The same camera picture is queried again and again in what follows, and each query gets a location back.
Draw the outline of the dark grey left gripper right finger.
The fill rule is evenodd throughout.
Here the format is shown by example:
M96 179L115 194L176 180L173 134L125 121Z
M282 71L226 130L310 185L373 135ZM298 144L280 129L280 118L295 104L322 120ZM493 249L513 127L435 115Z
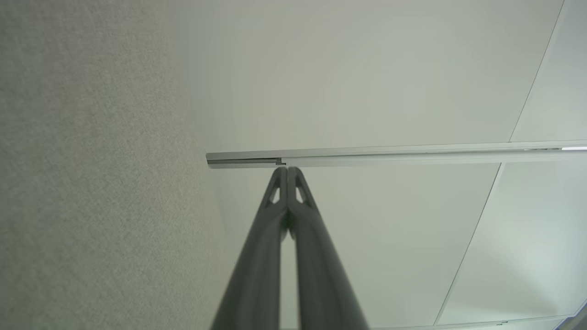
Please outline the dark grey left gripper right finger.
M300 328L368 329L310 187L297 167L288 169L288 211L296 249Z

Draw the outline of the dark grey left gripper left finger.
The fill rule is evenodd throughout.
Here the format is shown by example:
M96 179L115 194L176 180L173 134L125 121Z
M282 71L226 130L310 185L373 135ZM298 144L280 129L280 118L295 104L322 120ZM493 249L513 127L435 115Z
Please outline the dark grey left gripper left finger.
M287 169L276 169L212 322L213 330L279 329L281 242L287 211Z

